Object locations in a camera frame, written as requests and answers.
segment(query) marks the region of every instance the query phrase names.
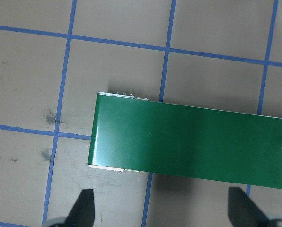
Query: blue tape line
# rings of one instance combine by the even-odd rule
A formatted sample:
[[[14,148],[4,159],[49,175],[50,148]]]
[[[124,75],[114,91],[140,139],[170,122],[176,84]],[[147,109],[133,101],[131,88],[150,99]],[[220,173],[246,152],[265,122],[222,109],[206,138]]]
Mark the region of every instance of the blue tape line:
[[[101,39],[101,38],[87,37],[87,36],[81,36],[81,35],[72,35],[71,38],[77,39],[77,40],[83,40],[83,41],[91,41],[91,42],[96,42],[96,43],[113,44],[113,45],[120,45],[120,46],[131,46],[131,47],[150,49],[150,50],[156,50],[156,51],[165,51],[165,47],[162,47],[162,46],[136,44],[136,43],[130,43],[130,42],[124,42],[124,41]]]
[[[275,19],[276,19],[276,16],[277,16],[278,3],[279,3],[278,0],[274,0],[274,2],[273,2],[273,13],[272,13],[272,19],[271,19],[271,22],[270,22],[268,42],[267,42],[267,48],[266,48],[266,54],[265,54],[265,61],[269,61],[270,52],[271,52],[271,49],[272,49],[273,31],[274,31]]]
[[[6,223],[6,222],[0,222],[0,226],[2,227],[30,227],[30,226],[23,226],[23,225],[11,224],[11,223]]]
[[[274,32],[275,19],[276,19],[276,16],[277,16],[278,3],[279,3],[278,0],[274,0],[274,2],[273,2],[273,13],[272,13],[272,18],[271,18],[271,22],[270,22],[268,42],[267,42],[267,48],[266,48],[266,54],[265,54],[265,61],[266,62],[269,61],[270,51],[271,51],[271,48],[272,48],[273,32]],[[260,96],[259,96],[259,102],[258,102],[258,110],[257,110],[258,115],[262,114],[267,73],[268,73],[268,64],[265,64],[264,68],[263,68],[261,88],[260,88]]]
[[[250,196],[251,185],[246,186],[246,195]]]
[[[263,75],[262,75],[262,81],[261,81],[261,88],[260,88],[260,96],[259,96],[258,110],[257,110],[257,112],[256,112],[257,115],[261,115],[261,114],[262,114],[263,99],[264,99],[264,92],[265,92],[265,85],[266,85],[267,72],[268,72],[268,66],[267,66],[267,65],[264,65],[264,68],[263,68]]]
[[[68,37],[66,41],[65,54],[64,54],[64,60],[63,60],[62,77],[61,77],[58,105],[57,105],[57,112],[56,112],[56,124],[55,124],[55,131],[54,131],[53,148],[52,148],[50,167],[49,167],[49,172],[48,172],[48,177],[47,177],[42,224],[46,222],[47,214],[48,214],[48,206],[49,206],[49,201],[50,201],[52,178],[53,178],[53,168],[54,168],[55,155],[56,155],[57,144],[58,144],[58,133],[59,133],[59,126],[60,126],[62,101],[63,101],[65,79],[66,79],[66,73],[67,73],[67,65],[68,65],[69,55],[70,55],[71,34],[73,31],[76,5],[77,5],[77,0],[73,0],[72,6],[71,6],[71,13],[70,13],[70,24],[69,24],[69,30],[68,30]]]
[[[268,61],[268,65],[282,67],[282,63],[281,62],[275,62],[275,61]]]
[[[149,201],[150,201],[151,182],[152,182],[152,173],[149,173],[149,176],[147,178],[147,186],[146,186],[146,192],[145,192],[145,202],[144,202],[144,209],[143,209],[143,216],[142,216],[142,225],[141,225],[141,227],[145,227],[146,226],[147,211],[149,209]]]
[[[173,31],[173,23],[174,23],[174,16],[175,16],[175,8],[176,8],[176,0],[172,0],[171,1],[171,7],[170,7],[167,38],[166,38],[166,47],[167,48],[170,47],[171,33]]]
[[[42,130],[34,130],[34,129],[23,129],[20,127],[13,127],[8,125],[2,125],[0,124],[1,130],[8,130],[8,131],[17,131],[17,132],[23,132],[23,133],[31,133],[31,134],[38,134],[38,135],[45,135],[45,136],[53,136],[53,131],[42,131]]]
[[[0,130],[16,131],[16,132],[44,135],[44,136],[54,136],[55,135],[54,131],[23,129],[23,128],[13,127],[13,126],[8,126],[8,125],[3,125],[3,124],[0,124]],[[58,137],[67,137],[67,138],[80,139],[80,140],[90,140],[90,136],[87,136],[87,135],[79,135],[75,133],[65,133],[65,132],[59,132]]]
[[[170,51],[171,34],[172,34],[172,31],[173,31],[175,8],[176,8],[176,0],[172,0],[171,1],[171,7],[170,7],[167,38],[166,38],[166,47],[165,47],[166,49],[165,49],[165,53],[164,53],[159,102],[163,102],[163,99],[164,99],[164,90],[165,90],[165,82],[166,82],[166,75],[167,75],[168,56],[169,56],[169,51]]]
[[[230,60],[230,61],[240,61],[240,62],[246,62],[246,63],[252,63],[252,64],[260,64],[260,65],[266,64],[266,61],[264,60],[257,60],[257,59],[251,59],[251,58],[240,58],[240,57],[216,54],[216,53],[188,51],[188,50],[181,50],[181,49],[176,49],[176,48],[170,48],[169,51],[172,53],[182,53],[182,54],[196,55],[196,56],[202,56],[202,57],[207,57],[207,58],[218,58],[218,59],[225,59],[225,60]]]
[[[57,150],[57,143],[58,143],[58,137],[54,136],[54,139],[53,139],[53,149],[52,149],[50,166],[49,166],[49,170],[48,170],[47,183],[46,183],[46,191],[45,191],[45,199],[44,199],[44,210],[43,210],[43,217],[42,217],[42,225],[47,220],[48,205],[49,205],[49,202],[50,202],[50,194],[51,194],[52,178],[53,178],[53,168],[54,168],[54,163],[55,163],[55,155],[56,155],[56,150]]]
[[[163,69],[162,69],[162,77],[161,77],[161,85],[160,85],[160,94],[159,94],[159,102],[161,102],[161,103],[163,102],[163,99],[164,99],[166,73],[167,73],[167,66],[168,66],[168,56],[169,56],[169,52],[165,51],[164,61],[163,61]]]
[[[66,137],[66,138],[73,138],[73,139],[80,139],[80,140],[90,140],[90,136],[79,135],[79,134],[74,134],[74,133],[59,132],[58,136]]]
[[[0,30],[11,31],[11,32],[29,33],[29,34],[35,34],[35,35],[47,35],[47,36],[54,36],[54,37],[60,37],[60,38],[67,38],[68,37],[67,34],[62,34],[62,33],[46,32],[46,31],[39,31],[39,30],[18,28],[18,27],[0,26]]]

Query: stain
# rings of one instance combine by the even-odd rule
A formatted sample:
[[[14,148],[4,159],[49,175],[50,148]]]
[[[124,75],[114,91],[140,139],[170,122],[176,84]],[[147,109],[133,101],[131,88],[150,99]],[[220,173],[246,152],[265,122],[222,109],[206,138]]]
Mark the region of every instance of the stain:
[[[4,85],[4,77],[3,77],[3,75],[2,75],[2,74],[0,74],[0,81],[1,81],[1,84],[3,84],[3,85]]]
[[[51,160],[51,151],[49,149],[44,149],[41,152],[41,156],[43,158],[44,161],[50,161]]]
[[[58,123],[63,123],[62,121],[58,121],[56,119],[56,115],[52,113],[52,111],[50,109],[48,109],[48,115],[45,117],[45,122],[47,125],[54,125],[55,122],[58,122]]]

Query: blue grid line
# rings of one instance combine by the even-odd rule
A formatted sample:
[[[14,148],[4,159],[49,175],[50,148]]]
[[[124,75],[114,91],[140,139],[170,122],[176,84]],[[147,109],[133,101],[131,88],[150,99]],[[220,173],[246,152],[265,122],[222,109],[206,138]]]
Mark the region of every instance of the blue grid line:
[[[169,15],[168,30],[167,30],[166,46],[165,46],[166,49],[165,49],[165,53],[164,53],[164,61],[163,61],[163,70],[162,70],[162,79],[161,79],[161,86],[160,86],[159,102],[163,102],[163,98],[164,98],[164,89],[165,89],[165,82],[166,82],[168,56],[169,56],[169,50],[170,50],[171,33],[173,31],[173,22],[174,22],[174,16],[175,16],[175,8],[176,8],[176,0],[172,0],[171,8],[170,8],[170,15]]]
[[[266,64],[266,61],[264,60],[241,58],[241,57],[229,56],[229,55],[224,55],[224,54],[189,51],[189,50],[182,50],[182,49],[176,49],[176,48],[170,48],[169,51],[172,53],[182,53],[182,54],[196,55],[196,56],[202,56],[202,57],[207,57],[207,58],[218,58],[218,59],[225,59],[225,60],[230,60],[230,61],[241,61],[241,62],[252,63],[252,64],[260,64],[260,65]]]
[[[16,131],[16,132],[22,132],[22,133],[44,135],[44,136],[54,136],[55,135],[54,131],[24,129],[20,127],[8,126],[8,125],[3,125],[3,124],[0,124],[0,130]],[[66,137],[66,138],[73,138],[73,139],[80,139],[80,140],[90,140],[90,136],[80,135],[80,134],[75,134],[75,133],[66,133],[66,132],[59,132],[58,137]]]
[[[156,51],[165,51],[165,47],[163,46],[154,46],[154,45],[147,45],[147,44],[138,44],[138,43],[130,43],[125,41],[118,41],[118,40],[112,40],[112,39],[102,39],[102,38],[94,38],[94,37],[88,37],[88,36],[81,36],[81,35],[72,35],[72,39],[76,40],[83,40],[83,41],[91,41],[96,43],[104,43],[104,44],[113,44],[113,45],[120,45],[120,46],[131,46],[131,47],[137,47],[142,49],[150,49],[150,50],[156,50]]]
[[[138,43],[124,42],[124,41],[111,40],[111,39],[102,39],[102,38],[95,38],[95,37],[88,37],[88,36],[81,36],[81,35],[68,35],[68,34],[63,34],[63,33],[46,32],[46,31],[40,31],[40,30],[32,30],[32,29],[8,27],[8,26],[0,26],[0,30],[35,34],[35,35],[54,36],[54,37],[60,37],[60,38],[70,38],[70,39],[90,41],[90,42],[95,42],[95,43],[130,46],[130,47],[149,49],[149,50],[166,51],[166,48],[163,46],[138,44]],[[266,60],[251,59],[251,58],[242,58],[242,57],[235,57],[235,56],[223,55],[223,54],[182,50],[182,49],[176,49],[176,48],[170,48],[168,52],[202,56],[202,57],[207,57],[207,58],[224,59],[224,60],[229,60],[229,61],[246,62],[246,63],[251,63],[251,64],[272,65],[272,66],[282,67],[282,62],[266,61]]]
[[[172,34],[172,31],[173,31],[175,8],[176,8],[176,0],[172,0],[171,7],[170,7],[170,15],[169,15],[168,30],[167,30],[167,38],[166,38],[166,46],[165,46],[165,53],[164,53],[162,76],[161,76],[159,102],[163,102],[163,98],[164,98],[165,82],[166,82],[166,75],[167,75],[167,65],[168,65],[168,56],[169,56],[169,50],[170,50],[171,34]],[[152,175],[153,175],[153,173],[149,173],[148,178],[147,178],[147,186],[146,186],[146,192],[145,192],[145,200],[144,200],[144,208],[143,208],[143,216],[142,216],[141,227],[146,227],[147,213],[148,213],[148,208],[149,208],[149,203],[150,203],[150,190],[151,190]]]
[[[30,227],[30,226],[23,226],[23,225],[11,224],[11,223],[6,223],[6,222],[0,222],[0,226],[2,227]]]
[[[59,132],[58,137],[66,137],[66,138],[73,138],[73,139],[80,139],[80,140],[90,140],[90,136],[79,135],[79,134],[75,134],[75,133]]]
[[[46,32],[46,31],[39,31],[39,30],[19,28],[19,27],[8,27],[8,26],[0,26],[0,30],[11,31],[11,32],[29,33],[29,34],[35,34],[35,35],[54,36],[54,37],[60,37],[60,38],[67,38],[67,36],[68,36],[67,34],[62,34],[62,33]]]
[[[149,201],[150,201],[150,189],[151,189],[152,175],[153,175],[153,173],[149,173],[148,178],[147,178],[147,185],[146,185],[146,192],[145,192],[145,200],[144,200],[144,208],[143,208],[143,216],[142,216],[141,227],[146,226],[147,212],[148,212],[148,209],[149,209]]]
[[[271,52],[272,43],[273,43],[273,31],[274,31],[274,25],[275,25],[275,20],[276,20],[276,16],[277,16],[278,3],[279,3],[278,0],[274,0],[274,2],[273,2],[273,13],[272,13],[272,18],[271,18],[271,22],[270,22],[268,42],[267,42],[267,48],[266,48],[266,54],[265,54],[265,61],[269,61],[269,57],[270,57],[270,52]],[[260,89],[259,104],[258,104],[258,110],[257,110],[258,115],[261,115],[261,113],[262,113],[267,73],[268,73],[268,65],[264,65],[262,82],[261,82],[261,89]]]
[[[282,62],[268,61],[267,64],[271,66],[282,67]]]
[[[47,177],[42,224],[44,224],[46,222],[47,214],[48,214],[48,205],[49,205],[50,194],[51,194],[53,168],[54,168],[54,161],[55,161],[55,155],[56,155],[57,144],[58,144],[58,133],[59,133],[59,126],[60,126],[62,101],[63,101],[65,79],[66,79],[66,73],[67,73],[67,65],[68,65],[69,55],[70,55],[71,34],[72,34],[72,31],[73,31],[76,5],[77,5],[77,0],[73,0],[72,6],[71,6],[70,24],[69,24],[68,37],[67,37],[66,47],[65,47],[62,77],[61,77],[61,84],[60,84],[59,97],[58,97],[58,105],[57,105],[57,112],[56,112],[56,124],[55,124],[54,139],[53,139],[53,148],[52,148],[50,167],[49,167],[49,172],[48,172],[48,177]]]
[[[251,185],[246,185],[246,195],[250,196]]]
[[[34,129],[24,129],[20,127],[13,127],[8,125],[0,124],[1,130],[8,130],[8,131],[17,131],[17,132],[23,132],[23,133],[31,133],[31,134],[38,134],[38,135],[44,135],[44,136],[53,136],[53,131],[42,131],[42,130],[34,130]]]

